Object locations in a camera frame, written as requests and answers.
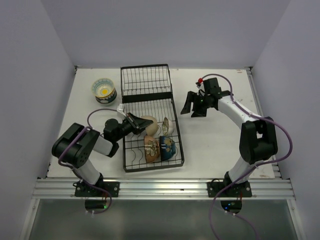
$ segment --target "glass panel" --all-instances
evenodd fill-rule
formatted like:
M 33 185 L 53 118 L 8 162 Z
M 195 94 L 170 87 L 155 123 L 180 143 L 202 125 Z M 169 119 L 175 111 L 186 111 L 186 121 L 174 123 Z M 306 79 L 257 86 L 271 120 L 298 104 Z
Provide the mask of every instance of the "glass panel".
M 41 200 L 30 240 L 211 240 L 209 200 L 119 200 L 93 218 L 84 200 Z M 225 214 L 220 202 L 212 219 L 224 240 L 254 240 L 251 227 Z M 286 200 L 247 200 L 240 213 L 253 223 L 262 240 L 297 236 Z

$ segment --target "white table surface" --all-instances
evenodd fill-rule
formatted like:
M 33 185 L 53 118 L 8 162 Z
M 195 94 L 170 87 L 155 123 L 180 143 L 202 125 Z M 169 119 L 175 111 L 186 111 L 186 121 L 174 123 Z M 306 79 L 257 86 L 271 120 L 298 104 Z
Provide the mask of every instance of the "white table surface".
M 170 68 L 173 97 L 178 116 L 181 140 L 184 152 L 184 165 L 169 169 L 149 170 L 126 173 L 123 169 L 122 140 L 119 150 L 112 158 L 92 152 L 90 160 L 105 178 L 223 178 L 238 160 L 240 129 L 224 114 L 214 108 L 208 109 L 207 117 L 191 118 L 191 114 L 180 115 L 187 92 L 198 89 L 195 82 L 209 73 L 217 73 L 230 79 L 236 99 L 256 113 L 253 93 L 247 72 L 236 69 L 176 69 Z M 73 123 L 87 125 L 90 112 L 103 108 L 96 102 L 91 93 L 92 83 L 100 78 L 112 79 L 118 96 L 110 108 L 116 109 L 121 103 L 120 69 L 78 69 L 70 98 L 62 122 L 59 136 Z M 228 84 L 218 78 L 222 90 L 229 90 Z M 90 118 L 90 123 L 99 132 L 103 131 L 105 121 L 116 118 L 116 112 L 99 111 Z M 70 169 L 58 165 L 55 157 L 51 158 L 51 165 L 47 174 L 49 178 L 74 177 Z M 256 169 L 251 178 L 274 178 L 271 164 Z

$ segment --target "wire rack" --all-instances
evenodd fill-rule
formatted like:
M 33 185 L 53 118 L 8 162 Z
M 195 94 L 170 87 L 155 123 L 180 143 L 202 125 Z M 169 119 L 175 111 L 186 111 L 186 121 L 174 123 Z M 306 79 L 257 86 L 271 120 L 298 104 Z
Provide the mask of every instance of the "wire rack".
M 167 117 L 174 124 L 174 131 L 167 137 L 175 142 L 176 153 L 167 160 L 160 157 L 146 163 L 144 135 L 133 133 L 123 138 L 123 169 L 140 172 L 155 169 L 181 167 L 185 158 L 173 99 L 169 66 L 167 64 L 127 66 L 121 68 L 122 103 L 127 112 L 137 117 L 153 116 L 158 124 L 157 141 L 163 135 L 162 123 Z

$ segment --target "blue bowl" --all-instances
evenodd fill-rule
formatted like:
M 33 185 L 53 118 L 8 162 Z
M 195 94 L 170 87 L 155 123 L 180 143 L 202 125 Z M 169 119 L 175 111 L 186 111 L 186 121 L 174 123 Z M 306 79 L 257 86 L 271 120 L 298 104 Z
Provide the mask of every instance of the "blue bowl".
M 117 97 L 115 84 L 109 78 L 101 78 L 95 81 L 91 86 L 91 91 L 95 99 L 104 105 L 111 104 Z
M 168 161 L 177 152 L 176 143 L 169 137 L 160 136 L 159 145 L 160 145 L 160 158 L 162 162 Z

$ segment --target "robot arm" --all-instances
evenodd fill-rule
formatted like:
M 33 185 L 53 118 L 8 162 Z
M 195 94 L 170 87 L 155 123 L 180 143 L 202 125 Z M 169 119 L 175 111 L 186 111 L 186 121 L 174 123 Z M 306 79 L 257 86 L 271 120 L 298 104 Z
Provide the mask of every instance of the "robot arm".
M 231 93 L 221 90 L 217 78 L 199 79 L 196 85 L 199 89 L 198 93 L 188 92 L 181 114 L 187 114 L 191 111 L 191 103 L 193 103 L 192 118 L 205 117 L 208 108 L 215 108 L 227 115 L 241 129 L 239 144 L 241 157 L 234 167 L 226 172 L 224 176 L 225 185 L 234 182 L 256 163 L 268 160 L 278 152 L 275 126 L 269 122 L 257 120 L 241 111 L 233 103 Z M 239 102 L 238 104 L 249 113 L 251 112 Z M 248 178 L 247 175 L 237 184 L 246 182 Z
M 103 184 L 102 174 L 95 169 L 89 160 L 92 150 L 112 158 L 119 149 L 117 141 L 130 133 L 140 134 L 147 126 L 153 123 L 152 120 L 136 117 L 130 112 L 124 114 L 122 111 L 121 115 L 124 117 L 122 123 L 118 123 L 114 118 L 105 122 L 103 137 L 100 132 L 94 129 L 85 131 L 79 140 L 66 152 L 63 159 L 61 159 L 62 162 L 73 169 L 77 177 L 91 185 L 101 187 Z M 60 158 L 61 154 L 84 128 L 83 125 L 78 123 L 72 124 L 54 143 L 51 150 L 52 155 Z

